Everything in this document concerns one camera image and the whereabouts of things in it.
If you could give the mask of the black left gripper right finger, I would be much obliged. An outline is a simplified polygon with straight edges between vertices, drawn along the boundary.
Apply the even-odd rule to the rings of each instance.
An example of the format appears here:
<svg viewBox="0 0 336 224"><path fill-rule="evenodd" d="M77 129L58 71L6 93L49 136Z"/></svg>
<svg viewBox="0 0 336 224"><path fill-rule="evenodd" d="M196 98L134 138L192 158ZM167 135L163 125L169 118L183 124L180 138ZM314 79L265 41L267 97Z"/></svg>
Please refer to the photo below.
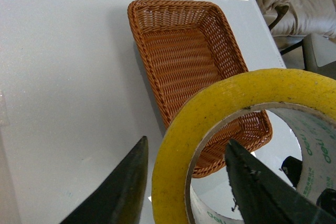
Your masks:
<svg viewBox="0 0 336 224"><path fill-rule="evenodd" d="M335 223L236 140L226 146L229 184L244 223Z"/></svg>

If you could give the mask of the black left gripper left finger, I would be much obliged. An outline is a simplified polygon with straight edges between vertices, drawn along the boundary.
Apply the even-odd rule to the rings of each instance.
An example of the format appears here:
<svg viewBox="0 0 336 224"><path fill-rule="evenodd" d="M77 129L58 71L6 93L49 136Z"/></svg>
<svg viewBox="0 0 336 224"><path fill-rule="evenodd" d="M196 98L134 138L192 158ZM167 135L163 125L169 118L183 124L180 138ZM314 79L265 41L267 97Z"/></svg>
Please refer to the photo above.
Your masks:
<svg viewBox="0 0 336 224"><path fill-rule="evenodd" d="M148 178L143 136L102 184L62 223L139 223Z"/></svg>

